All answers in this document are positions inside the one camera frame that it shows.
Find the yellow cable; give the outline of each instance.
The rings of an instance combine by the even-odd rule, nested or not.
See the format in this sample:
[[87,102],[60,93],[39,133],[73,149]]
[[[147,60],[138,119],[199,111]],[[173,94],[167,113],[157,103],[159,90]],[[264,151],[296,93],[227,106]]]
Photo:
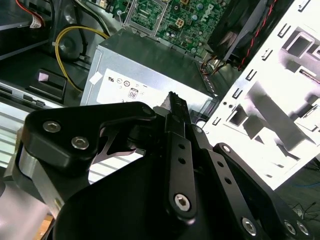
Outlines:
[[56,37],[56,40],[55,40],[55,46],[54,46],[54,51],[55,51],[55,57],[56,57],[56,60],[59,64],[59,67],[63,73],[63,75],[66,77],[67,81],[71,84],[72,87],[74,87],[75,89],[77,89],[79,92],[82,92],[82,90],[74,84],[74,82],[70,79],[70,77],[68,76],[67,74],[67,71],[61,61],[61,58],[60,58],[60,53],[59,53],[59,43],[61,41],[61,39],[63,38],[63,36],[73,30],[73,29],[84,29],[84,30],[88,30],[88,31],[91,31],[91,32],[94,32],[96,34],[98,34],[99,36],[103,37],[104,39],[107,39],[109,38],[108,35],[106,35],[105,33],[103,33],[102,31],[99,31],[99,30],[96,30],[96,29],[93,29],[91,27],[87,27],[87,26],[69,26],[69,27],[66,27],[65,29],[63,29],[59,34],[58,36]]

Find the motherboard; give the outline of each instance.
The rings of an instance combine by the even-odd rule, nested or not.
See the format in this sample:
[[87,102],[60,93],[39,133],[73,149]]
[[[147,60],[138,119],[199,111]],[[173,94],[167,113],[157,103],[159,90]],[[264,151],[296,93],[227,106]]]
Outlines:
[[207,53],[205,44],[230,1],[96,0],[93,3],[119,16],[124,27],[164,40],[202,59]]

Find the black fan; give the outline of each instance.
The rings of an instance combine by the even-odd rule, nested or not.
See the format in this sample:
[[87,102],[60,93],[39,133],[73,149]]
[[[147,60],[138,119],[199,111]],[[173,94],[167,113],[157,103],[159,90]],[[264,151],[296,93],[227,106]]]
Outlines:
[[245,66],[292,2],[293,0],[232,0],[208,41],[209,52],[212,51],[218,59],[237,67]]

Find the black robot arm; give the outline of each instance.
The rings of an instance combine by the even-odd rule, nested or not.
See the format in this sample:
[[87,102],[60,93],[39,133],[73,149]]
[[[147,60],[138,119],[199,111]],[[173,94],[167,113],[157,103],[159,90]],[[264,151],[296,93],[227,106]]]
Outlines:
[[[212,147],[170,93],[141,102],[41,110],[25,120],[12,171],[49,206],[54,240],[313,240],[306,223],[225,143]],[[90,185],[89,167],[144,151]]]

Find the power supply label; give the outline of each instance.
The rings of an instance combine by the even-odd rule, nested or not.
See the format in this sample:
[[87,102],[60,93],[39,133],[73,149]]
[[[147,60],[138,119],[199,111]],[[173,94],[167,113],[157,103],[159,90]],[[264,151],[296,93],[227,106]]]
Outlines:
[[168,93],[106,69],[96,101],[100,104],[143,102],[151,108],[160,106]]

